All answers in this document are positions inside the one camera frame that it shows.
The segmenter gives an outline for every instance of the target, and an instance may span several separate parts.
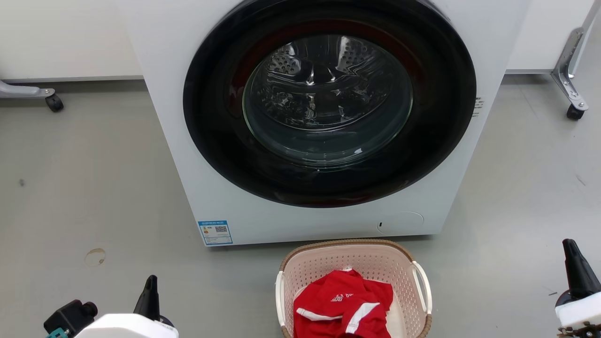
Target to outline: gray floor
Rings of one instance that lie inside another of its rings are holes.
[[[564,238],[601,276],[599,27],[575,80],[585,117],[565,118],[549,76],[506,77],[442,233],[397,239],[428,273],[430,337],[555,337]],[[273,284],[300,244],[206,249],[144,86],[55,87],[60,114],[0,102],[3,336],[43,336],[76,298],[131,312],[156,274],[182,337],[280,337]]]

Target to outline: door glass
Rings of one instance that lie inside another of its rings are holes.
[[[399,60],[346,35],[282,46],[257,66],[243,94],[256,139],[309,167],[343,167],[373,154],[398,134],[411,106],[411,81]]]

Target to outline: white stripe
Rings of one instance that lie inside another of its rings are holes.
[[[305,310],[305,309],[301,309],[298,308],[296,309],[296,313],[298,313],[299,315],[311,320],[312,322],[315,321],[333,321],[334,319],[340,319],[342,318],[342,316],[336,316],[336,317],[328,317],[328,316],[322,316],[322,315],[318,315],[314,312],[311,312],[309,310]]]
[[[354,334],[355,331],[357,331],[357,329],[359,328],[359,322],[361,322],[361,319],[369,315],[370,312],[378,305],[380,305],[380,303],[361,304],[357,312],[355,312],[355,314],[350,318],[349,325],[346,327],[345,332]]]

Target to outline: front-loading washing machine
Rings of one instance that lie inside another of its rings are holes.
[[[441,231],[526,0],[120,0],[206,245]]]

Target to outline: basket handle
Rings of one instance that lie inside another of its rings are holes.
[[[428,281],[428,276],[426,276],[426,272],[424,271],[424,268],[422,268],[418,262],[413,261],[413,262],[411,262],[411,264],[413,264],[413,266],[415,267],[415,269],[413,271],[413,277],[415,278],[415,285],[417,285],[417,292],[419,294],[419,299],[421,300],[421,305],[423,306],[423,308],[427,312],[427,314],[431,315],[432,314],[432,290],[430,289],[430,282]],[[425,300],[424,300],[424,294],[420,287],[421,284],[424,286],[424,291],[426,293]]]
[[[275,279],[275,308],[278,311],[279,326],[286,326],[286,316],[284,316],[284,271],[278,273]]]

